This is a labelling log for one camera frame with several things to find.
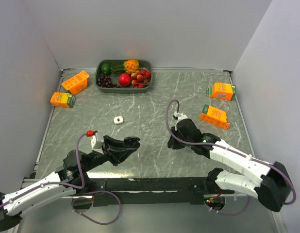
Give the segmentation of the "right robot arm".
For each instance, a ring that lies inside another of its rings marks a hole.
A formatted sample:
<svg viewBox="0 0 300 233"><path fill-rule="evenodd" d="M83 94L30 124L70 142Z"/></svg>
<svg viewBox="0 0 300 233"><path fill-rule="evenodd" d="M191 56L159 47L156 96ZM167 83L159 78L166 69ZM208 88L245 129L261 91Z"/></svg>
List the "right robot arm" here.
<svg viewBox="0 0 300 233"><path fill-rule="evenodd" d="M274 212L279 212L286 204L292 188L290 177L282 163L257 160L211 133L201 133L195 123L184 114L177 114L174 119L175 126L168 128L168 148L180 150L189 147L194 153L236 171L231 173L215 168L209 172L206 186L211 193L231 190L247 194Z"/></svg>

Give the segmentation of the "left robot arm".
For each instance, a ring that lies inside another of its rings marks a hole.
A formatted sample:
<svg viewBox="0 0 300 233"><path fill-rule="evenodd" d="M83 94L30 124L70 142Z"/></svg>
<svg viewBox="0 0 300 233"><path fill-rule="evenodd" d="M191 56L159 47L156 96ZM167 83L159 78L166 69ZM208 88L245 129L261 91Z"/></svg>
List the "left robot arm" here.
<svg viewBox="0 0 300 233"><path fill-rule="evenodd" d="M91 138L92 151L71 150L63 165L50 175L19 191L0 192L0 232L18 225L26 214L67 196L93 196L96 194L87 172L109 162L114 166L123 163L140 147L139 137L116 140L97 131L87 131L77 140Z"/></svg>

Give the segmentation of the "white earbud charging case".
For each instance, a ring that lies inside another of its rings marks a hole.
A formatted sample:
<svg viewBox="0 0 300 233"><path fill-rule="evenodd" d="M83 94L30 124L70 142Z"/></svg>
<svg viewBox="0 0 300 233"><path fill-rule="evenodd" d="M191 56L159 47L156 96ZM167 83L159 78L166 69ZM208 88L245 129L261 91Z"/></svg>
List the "white earbud charging case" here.
<svg viewBox="0 0 300 233"><path fill-rule="evenodd" d="M114 118L114 124L119 125L124 123L124 118L122 116L117 116Z"/></svg>

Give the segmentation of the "black earbud charging case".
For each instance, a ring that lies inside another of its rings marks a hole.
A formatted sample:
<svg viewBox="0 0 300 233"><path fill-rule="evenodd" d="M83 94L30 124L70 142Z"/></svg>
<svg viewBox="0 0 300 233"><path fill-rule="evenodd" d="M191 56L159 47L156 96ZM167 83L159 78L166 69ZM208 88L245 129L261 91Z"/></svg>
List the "black earbud charging case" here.
<svg viewBox="0 0 300 233"><path fill-rule="evenodd" d="M139 148L140 138L135 136L125 137L123 140L123 146L128 148Z"/></svg>

